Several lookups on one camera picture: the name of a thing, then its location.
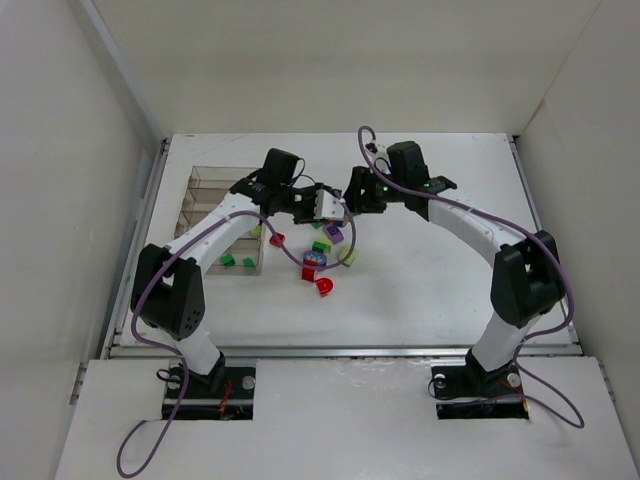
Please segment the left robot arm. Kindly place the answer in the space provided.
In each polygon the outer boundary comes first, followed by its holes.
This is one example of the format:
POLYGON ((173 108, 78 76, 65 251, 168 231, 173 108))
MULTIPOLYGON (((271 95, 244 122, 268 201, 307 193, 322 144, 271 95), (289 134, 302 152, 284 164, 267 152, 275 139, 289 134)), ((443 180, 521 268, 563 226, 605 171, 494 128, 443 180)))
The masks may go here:
POLYGON ((135 270, 130 308, 134 321, 161 332, 176 354, 183 382, 215 392, 225 376, 224 354, 203 327, 204 277, 242 235, 277 213, 298 224, 327 218, 331 190, 322 183, 297 188, 300 157, 272 148, 261 168, 237 180, 214 209, 168 244, 147 244, 135 270))

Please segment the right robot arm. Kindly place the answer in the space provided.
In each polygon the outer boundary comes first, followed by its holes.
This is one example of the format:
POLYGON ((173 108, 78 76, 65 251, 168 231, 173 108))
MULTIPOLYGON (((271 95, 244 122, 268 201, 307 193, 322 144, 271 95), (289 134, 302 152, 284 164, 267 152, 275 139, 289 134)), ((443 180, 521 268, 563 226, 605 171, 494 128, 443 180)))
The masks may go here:
POLYGON ((517 347, 539 318, 564 297, 555 269, 555 241, 545 231, 525 233, 505 224, 463 197, 456 183, 431 176, 420 146, 404 141, 384 147, 359 145, 365 166, 352 170, 345 192, 355 214, 381 214, 401 203, 424 220, 447 230, 491 267, 493 313, 465 358, 463 375, 474 391, 506 372, 517 347))

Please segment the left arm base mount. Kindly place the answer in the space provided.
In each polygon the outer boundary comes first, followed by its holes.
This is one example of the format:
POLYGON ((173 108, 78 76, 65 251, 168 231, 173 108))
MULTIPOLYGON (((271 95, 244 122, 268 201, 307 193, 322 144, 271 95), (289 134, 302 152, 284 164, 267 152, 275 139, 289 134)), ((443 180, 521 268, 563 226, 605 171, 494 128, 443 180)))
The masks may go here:
POLYGON ((163 420, 168 420, 178 406, 175 420, 245 421, 253 419, 254 394, 257 383, 255 361, 231 359, 217 365, 212 374, 189 373, 189 381, 181 401, 178 396, 185 379, 182 363, 173 361, 168 368, 156 371, 165 384, 161 406, 163 420))

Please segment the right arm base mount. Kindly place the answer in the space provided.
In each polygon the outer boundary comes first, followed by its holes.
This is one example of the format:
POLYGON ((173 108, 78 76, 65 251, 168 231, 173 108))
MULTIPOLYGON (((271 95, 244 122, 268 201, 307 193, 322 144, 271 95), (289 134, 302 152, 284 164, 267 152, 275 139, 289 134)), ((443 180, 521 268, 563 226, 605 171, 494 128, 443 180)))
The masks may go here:
POLYGON ((468 351, 463 363, 434 363, 429 395, 439 420, 528 420, 522 379, 512 360, 487 372, 468 351))

